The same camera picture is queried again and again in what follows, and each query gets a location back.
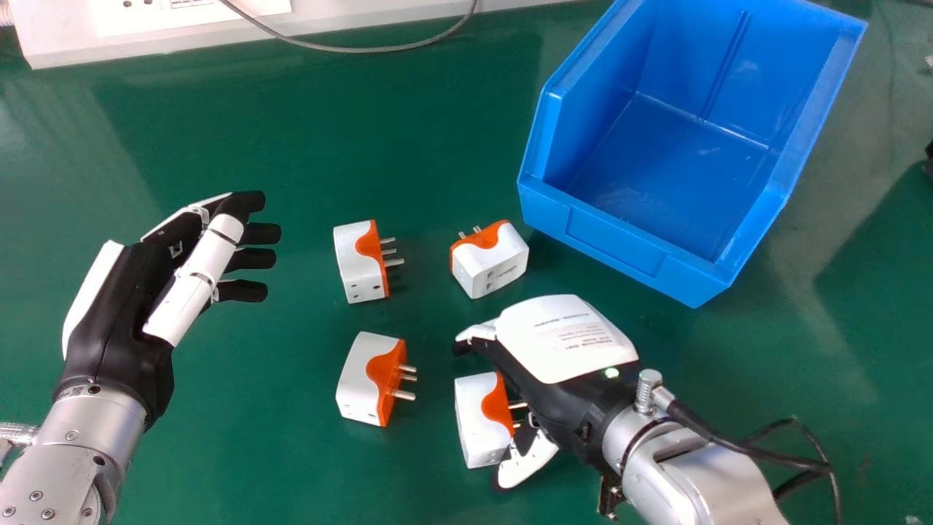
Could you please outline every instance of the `gray cable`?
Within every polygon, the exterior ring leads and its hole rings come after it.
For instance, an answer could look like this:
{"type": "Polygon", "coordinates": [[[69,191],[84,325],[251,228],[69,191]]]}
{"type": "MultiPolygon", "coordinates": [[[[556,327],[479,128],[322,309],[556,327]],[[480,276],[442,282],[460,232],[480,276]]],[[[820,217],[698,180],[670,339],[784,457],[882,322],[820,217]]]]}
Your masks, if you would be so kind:
{"type": "Polygon", "coordinates": [[[448,28],[443,33],[439,33],[437,35],[431,36],[430,38],[426,38],[424,40],[418,40],[417,42],[411,42],[409,44],[399,44],[397,46],[382,46],[378,48],[342,48],[339,46],[326,46],[324,44],[304,42],[302,40],[292,38],[291,36],[285,36],[279,33],[278,31],[275,31],[268,25],[262,23],[261,21],[256,20],[255,18],[247,14],[245,11],[243,11],[239,7],[236,7],[233,4],[233,2],[231,2],[230,0],[219,0],[219,1],[224,6],[229,7],[230,10],[233,11],[234,13],[240,15],[243,18],[243,20],[248,21],[249,23],[252,23],[257,28],[262,30],[264,33],[271,35],[272,37],[282,40],[283,42],[291,44],[293,46],[298,46],[300,48],[307,48],[309,50],[327,51],[331,53],[367,54],[367,53],[392,53],[395,51],[414,50],[417,48],[423,48],[424,46],[430,46],[431,44],[440,42],[444,38],[447,38],[448,36],[452,35],[453,32],[455,32],[456,30],[460,29],[460,27],[463,24],[467,23],[470,17],[473,16],[473,13],[476,11],[476,5],[479,3],[480,0],[472,0],[472,2],[470,2],[469,10],[466,12],[466,14],[459,21],[457,21],[457,23],[452,25],[450,28],[448,28]]]}

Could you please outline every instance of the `bin bottom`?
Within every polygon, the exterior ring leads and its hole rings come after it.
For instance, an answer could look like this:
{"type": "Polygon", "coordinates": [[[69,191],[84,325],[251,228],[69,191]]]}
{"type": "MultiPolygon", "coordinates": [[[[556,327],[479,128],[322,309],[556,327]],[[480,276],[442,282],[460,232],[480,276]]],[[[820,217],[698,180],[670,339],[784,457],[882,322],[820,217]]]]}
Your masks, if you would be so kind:
{"type": "Polygon", "coordinates": [[[563,189],[714,262],[776,159],[766,146],[636,94],[563,189]]]}

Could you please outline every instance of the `electrical outlet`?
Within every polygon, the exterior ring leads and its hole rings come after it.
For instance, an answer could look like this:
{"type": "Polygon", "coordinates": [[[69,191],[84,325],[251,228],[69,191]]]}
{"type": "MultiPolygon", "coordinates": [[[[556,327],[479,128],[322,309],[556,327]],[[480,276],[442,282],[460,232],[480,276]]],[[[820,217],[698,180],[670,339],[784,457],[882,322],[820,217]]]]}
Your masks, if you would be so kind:
{"type": "MultiPolygon", "coordinates": [[[[290,0],[236,0],[253,16],[290,13],[290,0]]],[[[99,37],[134,35],[240,17],[216,0],[94,0],[91,18],[99,37]]]]}

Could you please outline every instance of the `screw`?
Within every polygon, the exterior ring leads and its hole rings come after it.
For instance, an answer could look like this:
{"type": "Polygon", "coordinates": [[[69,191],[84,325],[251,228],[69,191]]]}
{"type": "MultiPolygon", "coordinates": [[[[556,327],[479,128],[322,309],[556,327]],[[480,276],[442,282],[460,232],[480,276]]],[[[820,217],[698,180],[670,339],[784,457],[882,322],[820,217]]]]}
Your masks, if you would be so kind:
{"type": "Polygon", "coordinates": [[[638,374],[638,390],[635,392],[636,412],[645,415],[654,413],[652,392],[662,384],[663,380],[661,372],[650,368],[646,368],[638,374]]]}

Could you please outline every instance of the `white power strip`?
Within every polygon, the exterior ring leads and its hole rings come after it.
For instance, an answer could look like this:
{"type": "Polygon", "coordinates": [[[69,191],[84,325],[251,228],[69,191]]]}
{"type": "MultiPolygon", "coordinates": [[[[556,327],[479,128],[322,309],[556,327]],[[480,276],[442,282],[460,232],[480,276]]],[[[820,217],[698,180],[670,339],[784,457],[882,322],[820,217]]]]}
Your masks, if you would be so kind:
{"type": "MultiPolygon", "coordinates": [[[[565,1],[482,0],[477,10],[488,12],[565,1]]],[[[234,13],[216,0],[9,2],[23,55],[35,69],[270,38],[248,22],[237,20],[234,13]]],[[[456,17],[463,15],[470,4],[469,0],[236,2],[286,35],[456,17]]]]}

